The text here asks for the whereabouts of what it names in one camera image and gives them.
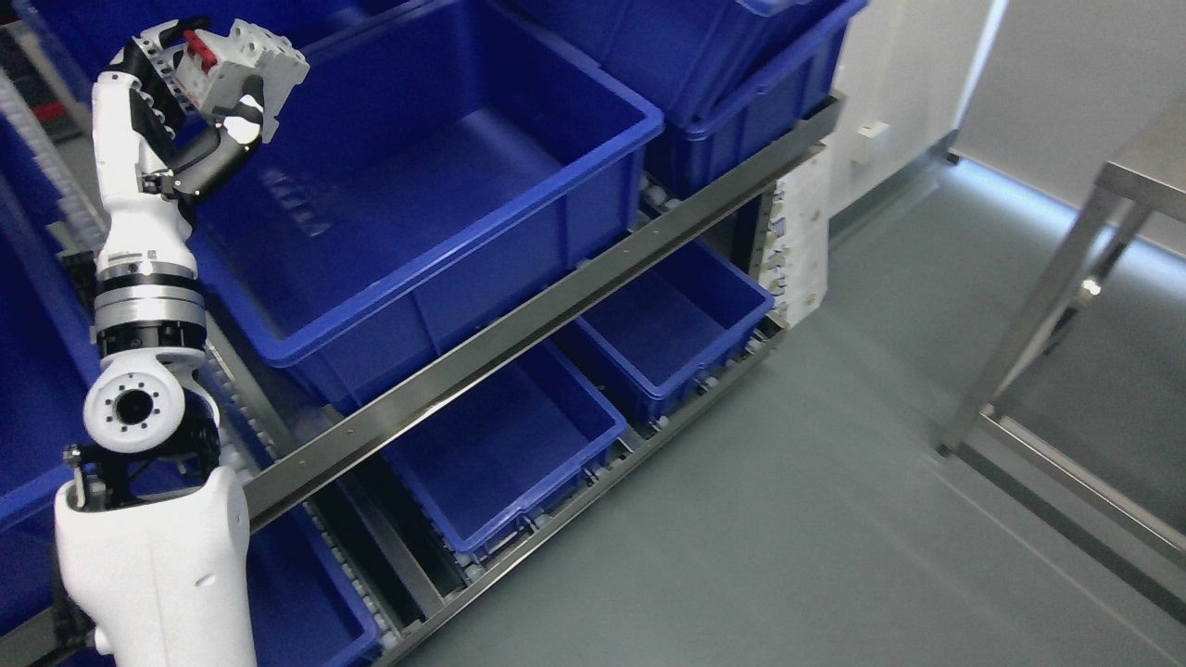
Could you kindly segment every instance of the robotic hand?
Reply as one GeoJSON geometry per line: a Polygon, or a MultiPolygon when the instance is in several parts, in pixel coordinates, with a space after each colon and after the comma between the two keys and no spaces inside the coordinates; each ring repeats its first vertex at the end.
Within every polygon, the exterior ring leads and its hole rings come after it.
{"type": "Polygon", "coordinates": [[[287,39],[236,20],[168,21],[130,39],[93,89],[95,164],[107,241],[95,259],[103,371],[72,445],[75,479],[55,498],[62,583],[120,667],[254,667],[244,564],[247,501],[219,466],[218,407],[195,380],[205,306],[185,246],[195,208],[275,132],[308,64],[287,39]],[[174,145],[190,112],[209,125],[174,145]],[[138,497],[154,459],[199,487],[138,497]]]}

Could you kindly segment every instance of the white wall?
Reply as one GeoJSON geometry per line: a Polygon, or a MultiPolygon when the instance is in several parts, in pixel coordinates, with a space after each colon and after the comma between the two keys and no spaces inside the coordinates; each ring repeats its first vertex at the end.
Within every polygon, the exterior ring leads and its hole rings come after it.
{"type": "MultiPolygon", "coordinates": [[[[1012,0],[957,148],[1078,208],[1101,165],[1182,93],[1182,0],[1012,0]]],[[[1146,236],[1186,252],[1180,223],[1146,236]]]]}
{"type": "Polygon", "coordinates": [[[835,87],[849,96],[836,133],[829,215],[843,210],[957,127],[1007,0],[871,0],[853,19],[835,87]],[[887,123],[857,164],[857,131],[887,123]]]}

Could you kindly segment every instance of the white panel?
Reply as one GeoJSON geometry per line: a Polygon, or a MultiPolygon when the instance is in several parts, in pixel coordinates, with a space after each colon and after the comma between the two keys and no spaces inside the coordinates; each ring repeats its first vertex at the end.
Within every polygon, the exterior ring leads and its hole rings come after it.
{"type": "Polygon", "coordinates": [[[956,128],[1006,0],[871,0],[853,19],[836,72],[849,96],[836,133],[829,215],[956,128]],[[874,144],[862,136],[876,123],[874,144]]]}

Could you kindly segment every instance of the wall outlet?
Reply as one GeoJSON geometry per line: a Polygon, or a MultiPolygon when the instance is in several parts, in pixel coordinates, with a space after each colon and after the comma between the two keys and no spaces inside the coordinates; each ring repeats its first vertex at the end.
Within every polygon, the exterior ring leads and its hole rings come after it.
{"type": "Polygon", "coordinates": [[[888,135],[890,126],[881,121],[861,126],[856,131],[857,141],[853,147],[853,161],[861,165],[872,163],[873,158],[885,150],[888,135]]]}

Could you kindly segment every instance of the blue plastic bin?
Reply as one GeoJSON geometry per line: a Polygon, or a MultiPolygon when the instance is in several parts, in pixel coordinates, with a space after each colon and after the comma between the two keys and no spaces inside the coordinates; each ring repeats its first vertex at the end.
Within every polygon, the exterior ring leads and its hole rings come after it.
{"type": "Polygon", "coordinates": [[[597,254],[661,114],[478,0],[319,42],[276,140],[199,211],[203,278],[261,356],[351,412],[597,254]]]}
{"type": "Polygon", "coordinates": [[[646,150],[646,171],[688,197],[789,132],[828,96],[848,21],[867,0],[844,0],[722,101],[709,117],[669,123],[646,150]]]}
{"type": "Polygon", "coordinates": [[[449,546],[480,559],[605,465],[625,428],[546,342],[382,451],[449,546]]]}
{"type": "Polygon", "coordinates": [[[774,298],[701,241],[627,282],[555,336],[629,417],[670,413],[745,349],[774,298]]]}
{"type": "Polygon", "coordinates": [[[70,478],[62,452],[87,436],[82,404],[98,376],[87,316],[38,228],[56,199],[0,119],[0,531],[70,478]],[[38,203],[23,205],[15,188],[38,203]]]}
{"type": "Polygon", "coordinates": [[[688,125],[842,0],[514,1],[688,125]]]}

